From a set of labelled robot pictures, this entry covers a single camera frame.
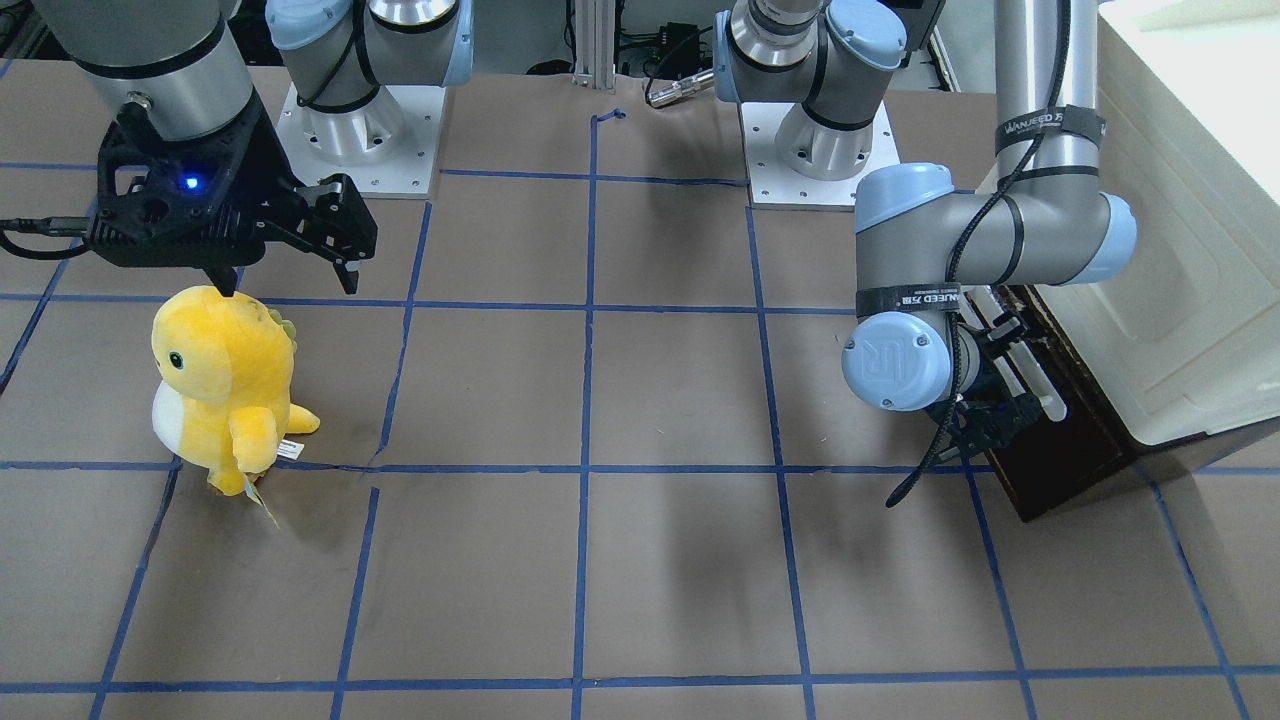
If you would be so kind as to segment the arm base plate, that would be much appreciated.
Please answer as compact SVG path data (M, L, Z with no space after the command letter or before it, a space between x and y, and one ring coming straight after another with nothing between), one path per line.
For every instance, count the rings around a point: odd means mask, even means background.
M291 86L276 123L291 168L305 184L348 176L366 199L428 199L433 190L448 90L381 87L342 114L302 109Z
M832 129L797 102L739 106L751 206L786 211L852 211L873 170L900 163L884 106L860 129Z

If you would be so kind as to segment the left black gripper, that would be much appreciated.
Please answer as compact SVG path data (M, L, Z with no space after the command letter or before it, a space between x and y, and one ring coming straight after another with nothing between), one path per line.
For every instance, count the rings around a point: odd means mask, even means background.
M1044 415L1041 400L1028 389L1012 388L996 365L1027 332L1027 323L1018 315L1000 315L986 331L960 327L963 374L955 413L961 421L951 420L943 401L925 409L950 437L948 445L936 456L938 461L1005 448Z

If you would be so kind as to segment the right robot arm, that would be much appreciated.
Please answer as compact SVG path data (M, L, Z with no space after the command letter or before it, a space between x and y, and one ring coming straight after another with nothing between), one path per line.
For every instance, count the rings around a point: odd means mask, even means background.
M67 250L115 266L193 268L230 296L269 243L325 260L347 295L374 258L366 192L426 179L424 115L399 91L466 83L470 1L269 1L269 38L289 72L291 127L257 91L223 1L37 1L35 10L113 119L87 217L5 219L3 233L77 237ZM396 170L404 163L402 172Z

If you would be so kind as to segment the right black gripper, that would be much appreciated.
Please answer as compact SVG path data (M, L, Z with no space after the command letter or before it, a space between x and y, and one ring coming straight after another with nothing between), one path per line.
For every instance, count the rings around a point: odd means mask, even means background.
M301 187L259 95L224 127L165 141L127 101L99 150L96 211L86 246L118 266L204 269L220 296L238 291L265 243L330 263L347 295L375 256L378 224L355 181L335 173Z

